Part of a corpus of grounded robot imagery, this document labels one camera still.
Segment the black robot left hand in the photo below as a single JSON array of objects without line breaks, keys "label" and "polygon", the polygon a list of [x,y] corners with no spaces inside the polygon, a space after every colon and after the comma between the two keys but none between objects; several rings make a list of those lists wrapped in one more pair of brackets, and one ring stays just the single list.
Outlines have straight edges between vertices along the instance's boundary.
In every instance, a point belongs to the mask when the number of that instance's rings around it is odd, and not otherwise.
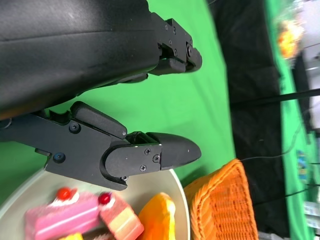
[{"label": "black robot left hand", "polygon": [[82,93],[202,66],[193,40],[145,0],[3,0],[0,3],[0,140],[33,147],[44,169],[122,191],[130,176],[199,159],[182,136],[128,133],[114,118],[77,101]]}]

